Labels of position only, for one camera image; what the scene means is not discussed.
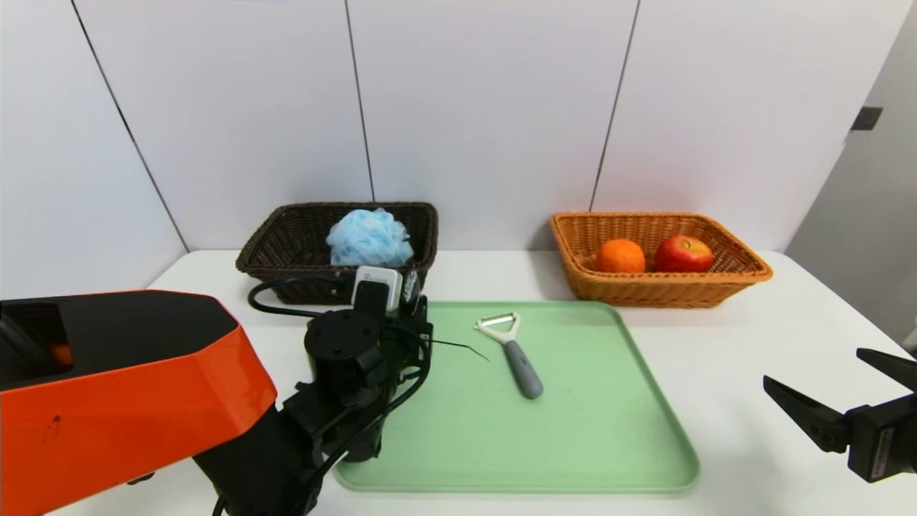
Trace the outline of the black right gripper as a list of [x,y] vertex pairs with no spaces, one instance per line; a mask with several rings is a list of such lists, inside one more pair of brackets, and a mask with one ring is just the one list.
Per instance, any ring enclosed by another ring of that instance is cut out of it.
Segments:
[[[916,392],[915,360],[868,348],[858,348],[857,357]],[[819,449],[844,454],[849,445],[848,468],[865,482],[916,472],[915,394],[844,415],[769,376],[763,376],[762,386]]]

